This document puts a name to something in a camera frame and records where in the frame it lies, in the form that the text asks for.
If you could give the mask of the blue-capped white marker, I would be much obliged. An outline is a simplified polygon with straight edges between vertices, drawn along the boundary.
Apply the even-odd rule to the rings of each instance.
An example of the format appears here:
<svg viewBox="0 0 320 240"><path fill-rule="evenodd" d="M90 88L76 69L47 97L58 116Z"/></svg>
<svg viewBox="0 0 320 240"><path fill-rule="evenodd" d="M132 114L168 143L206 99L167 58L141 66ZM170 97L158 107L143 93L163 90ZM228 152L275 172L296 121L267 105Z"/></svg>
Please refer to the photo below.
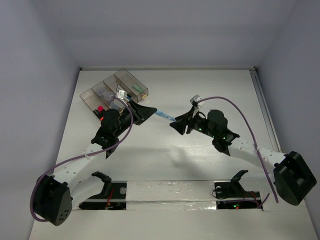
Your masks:
<svg viewBox="0 0 320 240"><path fill-rule="evenodd" d="M127 93L127 92L124 92L124 96L128 99L128 100L131 100L132 97Z"/></svg>

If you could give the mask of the clear jar of paperclips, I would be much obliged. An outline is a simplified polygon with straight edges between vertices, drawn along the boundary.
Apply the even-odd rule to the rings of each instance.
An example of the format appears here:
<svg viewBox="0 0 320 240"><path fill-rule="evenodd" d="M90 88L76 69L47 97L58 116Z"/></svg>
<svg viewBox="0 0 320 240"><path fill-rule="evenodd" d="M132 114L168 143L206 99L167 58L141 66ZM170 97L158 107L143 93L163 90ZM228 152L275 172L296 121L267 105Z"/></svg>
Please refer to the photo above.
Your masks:
<svg viewBox="0 0 320 240"><path fill-rule="evenodd" d="M119 110L119 109L120 109L119 106L118 106L114 101L111 101L111 102L110 102L110 107L111 107L112 109L116 109L116 110Z"/></svg>

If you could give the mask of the pink highlighter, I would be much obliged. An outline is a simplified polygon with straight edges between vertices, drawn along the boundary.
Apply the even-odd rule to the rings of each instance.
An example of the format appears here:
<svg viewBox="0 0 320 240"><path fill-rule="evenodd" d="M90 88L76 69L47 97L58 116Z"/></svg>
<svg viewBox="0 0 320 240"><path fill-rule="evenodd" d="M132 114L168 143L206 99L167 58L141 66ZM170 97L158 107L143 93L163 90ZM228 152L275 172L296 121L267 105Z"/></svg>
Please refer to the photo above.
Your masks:
<svg viewBox="0 0 320 240"><path fill-rule="evenodd" d="M104 113L105 112L105 109L102 107L102 106L99 106L97 108L97 110L100 112L100 113Z"/></svg>

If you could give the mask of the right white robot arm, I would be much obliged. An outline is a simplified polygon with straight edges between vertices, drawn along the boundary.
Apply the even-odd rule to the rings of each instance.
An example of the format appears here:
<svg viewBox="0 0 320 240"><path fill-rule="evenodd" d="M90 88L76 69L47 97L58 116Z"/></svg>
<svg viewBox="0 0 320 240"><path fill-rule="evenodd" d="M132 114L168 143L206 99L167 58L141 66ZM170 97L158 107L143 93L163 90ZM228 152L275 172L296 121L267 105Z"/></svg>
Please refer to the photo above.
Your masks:
<svg viewBox="0 0 320 240"><path fill-rule="evenodd" d="M197 131L211 137L218 152L261 167L277 195L290 205L298 206L317 184L301 154L276 152L245 140L228 128L228 120L220 110L210 110L202 117L192 108L169 125L181 135Z"/></svg>

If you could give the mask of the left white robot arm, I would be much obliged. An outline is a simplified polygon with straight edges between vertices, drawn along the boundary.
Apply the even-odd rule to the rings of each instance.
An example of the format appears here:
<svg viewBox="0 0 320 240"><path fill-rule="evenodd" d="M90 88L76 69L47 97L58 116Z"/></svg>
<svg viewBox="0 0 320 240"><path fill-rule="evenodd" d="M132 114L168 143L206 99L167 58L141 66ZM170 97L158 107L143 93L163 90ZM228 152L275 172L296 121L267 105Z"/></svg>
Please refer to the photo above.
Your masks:
<svg viewBox="0 0 320 240"><path fill-rule="evenodd" d="M102 173L102 166L133 125L141 125L157 112L132 100L123 105L122 112L99 106L100 127L83 154L58 163L37 179L29 202L34 220L60 226L73 209L86 207L85 200L113 197L112 179Z"/></svg>

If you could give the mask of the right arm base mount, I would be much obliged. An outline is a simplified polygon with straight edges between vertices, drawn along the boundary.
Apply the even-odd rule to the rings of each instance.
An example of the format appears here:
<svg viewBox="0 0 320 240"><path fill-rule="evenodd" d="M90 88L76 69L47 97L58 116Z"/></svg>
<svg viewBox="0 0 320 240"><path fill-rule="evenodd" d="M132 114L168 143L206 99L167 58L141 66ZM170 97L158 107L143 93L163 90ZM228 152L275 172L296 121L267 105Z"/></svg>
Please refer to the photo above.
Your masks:
<svg viewBox="0 0 320 240"><path fill-rule="evenodd" d="M240 180L248 170L240 170L230 180L214 183L211 195L216 199L218 210L262 209L259 192L246 191Z"/></svg>

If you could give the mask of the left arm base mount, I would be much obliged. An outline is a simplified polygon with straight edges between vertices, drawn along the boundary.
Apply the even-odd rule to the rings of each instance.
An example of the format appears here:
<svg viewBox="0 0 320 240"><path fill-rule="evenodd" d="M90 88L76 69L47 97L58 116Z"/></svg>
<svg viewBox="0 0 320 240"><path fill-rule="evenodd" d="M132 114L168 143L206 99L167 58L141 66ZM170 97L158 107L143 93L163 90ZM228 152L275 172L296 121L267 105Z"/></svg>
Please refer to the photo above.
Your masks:
<svg viewBox="0 0 320 240"><path fill-rule="evenodd" d="M127 182L112 181L102 172L96 171L91 174L98 183L103 183L101 190L79 204L81 210L126 210Z"/></svg>

